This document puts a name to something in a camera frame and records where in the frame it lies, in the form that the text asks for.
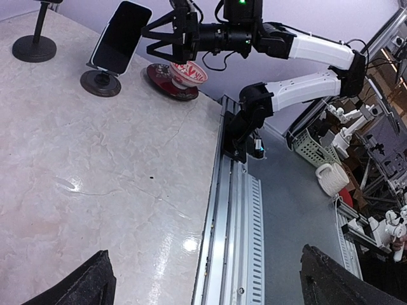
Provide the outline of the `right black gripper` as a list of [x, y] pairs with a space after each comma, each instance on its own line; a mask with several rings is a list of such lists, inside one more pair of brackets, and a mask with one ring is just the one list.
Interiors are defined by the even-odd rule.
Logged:
[[148, 55], [172, 63], [194, 61], [200, 51], [213, 55], [230, 51], [248, 57], [261, 21], [262, 1], [220, 1], [215, 12], [223, 9], [224, 21], [211, 24], [200, 23], [197, 13], [182, 8], [180, 1], [175, 6], [141, 29], [142, 37], [158, 40], [147, 46]]

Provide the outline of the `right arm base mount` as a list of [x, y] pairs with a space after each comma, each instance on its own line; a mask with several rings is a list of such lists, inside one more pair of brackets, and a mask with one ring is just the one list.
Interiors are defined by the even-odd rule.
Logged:
[[222, 153], [243, 164], [247, 162], [247, 155], [263, 159], [265, 148], [258, 129], [263, 126], [264, 120], [265, 110], [262, 107], [250, 114], [243, 110], [237, 114], [226, 111], [223, 120]]

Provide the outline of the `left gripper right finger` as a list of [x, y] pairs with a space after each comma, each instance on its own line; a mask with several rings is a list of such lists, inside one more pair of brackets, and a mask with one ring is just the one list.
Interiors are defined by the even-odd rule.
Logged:
[[301, 256], [301, 288], [305, 304], [403, 304], [360, 280], [343, 266], [306, 244]]

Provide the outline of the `operator dark skinned hand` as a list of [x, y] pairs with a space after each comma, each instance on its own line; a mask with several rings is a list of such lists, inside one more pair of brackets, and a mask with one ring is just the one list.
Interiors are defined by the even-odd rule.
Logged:
[[394, 252], [397, 251], [402, 251], [402, 253], [404, 253], [406, 251], [406, 243], [407, 240], [407, 236], [404, 235], [400, 238], [396, 238], [392, 243], [391, 243], [391, 248]]

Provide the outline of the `black pole phone stand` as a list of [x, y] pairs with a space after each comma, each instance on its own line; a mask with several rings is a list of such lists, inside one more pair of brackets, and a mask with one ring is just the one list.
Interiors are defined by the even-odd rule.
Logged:
[[15, 58], [29, 63], [40, 63], [51, 60], [57, 52], [55, 42], [41, 35], [46, 12], [49, 5], [60, 5], [63, 0], [40, 1], [36, 26], [33, 35], [23, 36], [17, 39], [12, 46], [12, 54]]

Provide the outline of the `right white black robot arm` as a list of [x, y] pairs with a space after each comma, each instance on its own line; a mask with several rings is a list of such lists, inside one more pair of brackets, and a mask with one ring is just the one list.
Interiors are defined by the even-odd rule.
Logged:
[[[204, 13], [205, 23], [215, 22], [214, 10], [218, 1], [194, 1]], [[364, 5], [369, 1], [263, 1], [263, 20], [266, 22], [282, 22], [302, 31], [332, 39], [333, 41], [362, 39], [367, 43], [369, 30], [363, 29], [362, 15]], [[151, 21], [155, 21], [171, 10], [169, 1], [136, 1], [145, 4], [153, 11]], [[167, 63], [152, 55], [147, 55], [147, 45], [151, 39], [142, 38], [137, 54], [150, 62]], [[222, 67], [224, 56], [229, 52], [213, 57], [208, 55], [205, 60], [211, 67]], [[233, 54], [227, 60], [228, 68], [224, 72], [210, 71], [204, 68], [209, 80], [199, 89], [204, 94], [219, 99], [227, 95], [237, 100], [239, 91], [247, 85], [260, 81], [283, 81], [289, 78], [309, 75], [323, 71], [328, 67], [317, 62], [302, 59], [282, 60], [270, 58], [252, 50], [248, 59]], [[285, 132], [307, 104], [290, 106], [267, 119], [279, 132]]]

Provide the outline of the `white small robot arm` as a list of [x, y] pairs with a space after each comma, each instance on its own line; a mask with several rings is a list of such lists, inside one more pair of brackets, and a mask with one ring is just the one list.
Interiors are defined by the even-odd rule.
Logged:
[[[334, 150], [346, 158], [346, 149], [353, 133], [378, 116], [381, 110], [376, 106], [362, 106], [346, 114], [342, 108], [329, 106], [328, 110], [343, 124], [351, 119], [356, 122], [348, 128], [342, 128], [327, 147], [322, 147], [314, 140], [308, 130], [296, 137], [293, 147], [318, 168], [315, 174], [321, 188], [328, 196], [335, 198], [350, 181]], [[314, 246], [303, 247], [300, 277], [305, 304], [404, 304], [359, 279]]]

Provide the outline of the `blue cased bottom phone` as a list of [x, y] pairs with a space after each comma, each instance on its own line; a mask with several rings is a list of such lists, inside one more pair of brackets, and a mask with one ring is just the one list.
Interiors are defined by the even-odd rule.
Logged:
[[115, 75], [124, 74], [139, 44], [141, 29], [152, 14], [145, 6], [122, 1], [102, 31], [89, 64]]

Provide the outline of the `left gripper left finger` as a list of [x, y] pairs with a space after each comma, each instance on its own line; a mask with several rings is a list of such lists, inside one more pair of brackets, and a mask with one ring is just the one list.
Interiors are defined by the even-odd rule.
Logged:
[[100, 250], [52, 288], [25, 302], [35, 304], [113, 304], [115, 276], [107, 250]]

